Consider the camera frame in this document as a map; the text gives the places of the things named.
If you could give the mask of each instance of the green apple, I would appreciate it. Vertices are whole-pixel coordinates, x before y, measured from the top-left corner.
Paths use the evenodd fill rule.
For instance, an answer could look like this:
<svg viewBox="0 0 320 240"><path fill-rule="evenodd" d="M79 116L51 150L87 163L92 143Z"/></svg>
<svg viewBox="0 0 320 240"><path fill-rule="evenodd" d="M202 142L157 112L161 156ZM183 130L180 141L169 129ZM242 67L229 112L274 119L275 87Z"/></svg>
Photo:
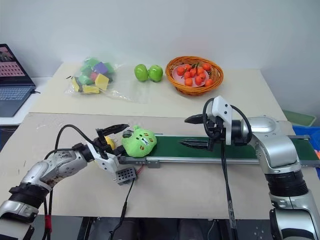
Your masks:
<svg viewBox="0 0 320 240"><path fill-rule="evenodd" d="M148 70L144 64L139 64L135 66L134 74L135 74L135 77L141 82L148 80Z"/></svg>
<svg viewBox="0 0 320 240"><path fill-rule="evenodd" d="M149 68L149 78L154 82L160 82L164 72L159 65L152 65Z"/></svg>

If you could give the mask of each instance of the laptop screen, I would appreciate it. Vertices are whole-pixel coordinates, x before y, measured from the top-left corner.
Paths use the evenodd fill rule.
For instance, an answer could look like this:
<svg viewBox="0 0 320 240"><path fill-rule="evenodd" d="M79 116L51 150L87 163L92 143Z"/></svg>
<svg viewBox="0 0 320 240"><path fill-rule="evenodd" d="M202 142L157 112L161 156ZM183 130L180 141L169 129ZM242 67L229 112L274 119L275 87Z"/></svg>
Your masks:
<svg viewBox="0 0 320 240"><path fill-rule="evenodd" d="M8 45L0 44L0 86L35 85Z"/></svg>

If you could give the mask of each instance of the orange fruit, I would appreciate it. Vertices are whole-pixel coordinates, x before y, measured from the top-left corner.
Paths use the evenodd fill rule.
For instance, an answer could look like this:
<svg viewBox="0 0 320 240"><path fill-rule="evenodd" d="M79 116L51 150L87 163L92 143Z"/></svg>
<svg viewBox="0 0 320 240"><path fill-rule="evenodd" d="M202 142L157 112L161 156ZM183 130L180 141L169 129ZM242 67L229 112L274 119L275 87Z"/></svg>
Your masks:
<svg viewBox="0 0 320 240"><path fill-rule="evenodd" d="M190 77L184 80L184 85L186 85L186 86L192 87L193 84L194 84L194 82L192 81L192 78L190 78Z"/></svg>
<svg viewBox="0 0 320 240"><path fill-rule="evenodd" d="M196 74L200 75L200 74L203 74L204 72L205 72L204 68L202 66L198 66Z"/></svg>
<svg viewBox="0 0 320 240"><path fill-rule="evenodd" d="M197 73L197 70L195 68L191 68L190 74L192 78L196 75L196 73Z"/></svg>
<svg viewBox="0 0 320 240"><path fill-rule="evenodd" d="M197 76L196 78L195 78L195 84L196 85L198 85L198 86L200 86L201 84L202 84L202 78L200 77L200 76Z"/></svg>
<svg viewBox="0 0 320 240"><path fill-rule="evenodd" d="M190 69L191 69L190 64L186 64L186 65L184 65L184 69L185 69L185 70L187 70L187 71L190 71Z"/></svg>
<svg viewBox="0 0 320 240"><path fill-rule="evenodd" d="M199 74L199 77L202 78L202 81L206 79L206 75L205 75L204 72L203 72L203 73L200 73L200 74Z"/></svg>
<svg viewBox="0 0 320 240"><path fill-rule="evenodd" d="M202 65L203 69L206 70L206 71L210 71L211 69L211 65L209 63L205 63Z"/></svg>
<svg viewBox="0 0 320 240"><path fill-rule="evenodd" d="M191 78L191 73L189 71L186 71L183 76L184 76L184 79L189 79Z"/></svg>
<svg viewBox="0 0 320 240"><path fill-rule="evenodd" d="M208 87L208 86L211 86L211 85L213 85L214 84L214 81L212 81L212 79L211 78L209 78L207 81L205 81L205 86L206 87Z"/></svg>
<svg viewBox="0 0 320 240"><path fill-rule="evenodd" d="M182 76L184 73L185 73L185 69L183 66L179 66L177 69L176 69L176 72L178 73L179 76Z"/></svg>

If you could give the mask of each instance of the beige table surface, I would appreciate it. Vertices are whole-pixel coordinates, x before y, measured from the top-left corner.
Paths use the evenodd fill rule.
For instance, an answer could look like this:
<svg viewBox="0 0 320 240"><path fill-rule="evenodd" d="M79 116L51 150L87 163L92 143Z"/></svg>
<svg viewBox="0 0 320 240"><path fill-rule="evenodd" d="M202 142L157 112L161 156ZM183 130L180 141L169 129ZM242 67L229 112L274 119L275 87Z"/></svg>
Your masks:
<svg viewBox="0 0 320 240"><path fill-rule="evenodd" d="M113 124L139 124L156 133L201 136L201 125L183 123L183 118L126 117L85 114L30 113L0 152L0 202L18 185L27 170L54 148L59 129L74 124L90 138L95 128ZM290 133L290 125L285 124ZM60 147L83 141L66 129ZM319 180L313 168L303 168L304 179L320 202ZM237 219L268 219L272 208L268 184L258 165L230 164L229 184ZM53 215L120 216L127 185L119 186L95 163L62 180L54 188ZM228 218L225 180L219 164L162 163L160 169L145 168L134 184L128 217Z"/></svg>
<svg viewBox="0 0 320 240"><path fill-rule="evenodd" d="M268 115L287 120L259 69L224 69L224 80L218 89L192 97L179 94L165 76L159 83L141 83L135 79L134 66L123 67L117 79L136 83L132 86L136 91L139 87L148 87L148 104L140 104L111 99L103 94L65 93L70 82L66 77L75 74L79 67L79 63L63 63L30 112L186 118L200 113L209 98L221 95L247 117Z"/></svg>

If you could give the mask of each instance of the laptop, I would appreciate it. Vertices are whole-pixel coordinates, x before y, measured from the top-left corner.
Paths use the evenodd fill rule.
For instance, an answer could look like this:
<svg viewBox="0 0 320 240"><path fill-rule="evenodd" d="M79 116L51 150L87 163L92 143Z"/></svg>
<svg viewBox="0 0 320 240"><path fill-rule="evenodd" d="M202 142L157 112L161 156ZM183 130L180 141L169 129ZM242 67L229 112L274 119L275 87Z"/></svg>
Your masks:
<svg viewBox="0 0 320 240"><path fill-rule="evenodd" d="M7 44L0 44L0 117L13 117L36 86Z"/></svg>

